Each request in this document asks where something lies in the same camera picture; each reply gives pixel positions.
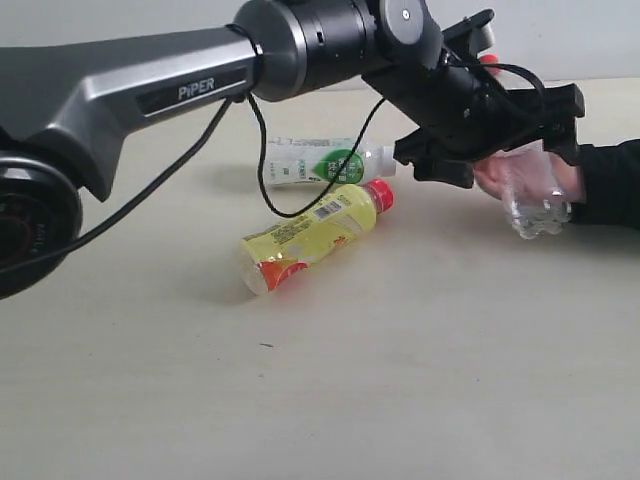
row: piper logo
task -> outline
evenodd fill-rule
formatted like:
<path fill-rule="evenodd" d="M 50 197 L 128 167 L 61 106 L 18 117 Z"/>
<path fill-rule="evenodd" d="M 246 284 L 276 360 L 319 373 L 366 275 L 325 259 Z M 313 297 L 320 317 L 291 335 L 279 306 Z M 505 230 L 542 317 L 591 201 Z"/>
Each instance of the piper logo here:
<path fill-rule="evenodd" d="M 183 85 L 178 89 L 178 101 L 191 100 L 192 98 L 206 95 L 216 89 L 216 81 L 213 77 L 200 80 L 199 82 Z"/>

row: robotic arm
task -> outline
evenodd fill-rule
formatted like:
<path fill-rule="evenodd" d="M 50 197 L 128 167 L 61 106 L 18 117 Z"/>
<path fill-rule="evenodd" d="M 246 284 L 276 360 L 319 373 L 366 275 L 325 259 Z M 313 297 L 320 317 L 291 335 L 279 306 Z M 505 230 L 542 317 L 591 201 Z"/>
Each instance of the robotic arm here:
<path fill-rule="evenodd" d="M 249 0 L 221 28 L 0 49 L 0 298 L 60 264 L 1 273 L 76 239 L 78 190 L 108 199 L 128 135 L 248 92 L 279 102 L 360 76 L 416 124 L 395 158 L 419 181 L 471 188 L 471 163 L 538 139 L 573 163 L 581 92 L 505 90 L 477 60 L 492 19 L 442 31 L 424 0 Z"/>

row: barcode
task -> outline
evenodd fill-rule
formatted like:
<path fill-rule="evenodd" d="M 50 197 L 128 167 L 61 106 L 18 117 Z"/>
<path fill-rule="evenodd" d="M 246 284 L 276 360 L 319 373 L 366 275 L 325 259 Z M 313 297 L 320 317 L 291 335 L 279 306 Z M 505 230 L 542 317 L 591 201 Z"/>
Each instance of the barcode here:
<path fill-rule="evenodd" d="M 333 201 L 331 203 L 326 204 L 324 207 L 321 207 L 315 211 L 316 217 L 318 220 L 324 220 L 331 215 L 334 215 L 342 210 L 342 205 L 339 202 Z"/>

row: hand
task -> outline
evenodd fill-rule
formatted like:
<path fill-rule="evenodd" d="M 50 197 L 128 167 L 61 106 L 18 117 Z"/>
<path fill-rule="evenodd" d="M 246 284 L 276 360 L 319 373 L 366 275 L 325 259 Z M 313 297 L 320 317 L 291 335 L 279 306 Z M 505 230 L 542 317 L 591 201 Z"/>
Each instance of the hand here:
<path fill-rule="evenodd" d="M 473 173 L 478 186 L 488 195 L 501 199 L 507 185 L 507 174 L 517 176 L 515 183 L 519 186 L 519 198 L 527 199 L 532 205 L 540 204 L 550 198 L 552 190 L 548 172 L 540 162 L 529 161 L 530 151 L 515 153 L 505 157 L 496 154 L 473 165 Z M 579 169 L 568 165 L 558 155 L 549 153 L 551 169 L 557 186 L 563 192 L 562 201 L 567 203 L 584 203 L 585 192 Z"/>

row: yellow bottle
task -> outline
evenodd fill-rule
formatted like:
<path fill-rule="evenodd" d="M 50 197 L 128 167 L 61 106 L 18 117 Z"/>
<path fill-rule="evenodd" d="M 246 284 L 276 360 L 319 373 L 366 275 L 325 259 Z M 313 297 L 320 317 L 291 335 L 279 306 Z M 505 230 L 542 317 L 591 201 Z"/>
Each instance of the yellow bottle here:
<path fill-rule="evenodd" d="M 245 237 L 239 249 L 241 275 L 251 291 L 265 295 L 369 232 L 392 206 L 393 191 L 383 180 L 344 185 L 307 213 Z"/>

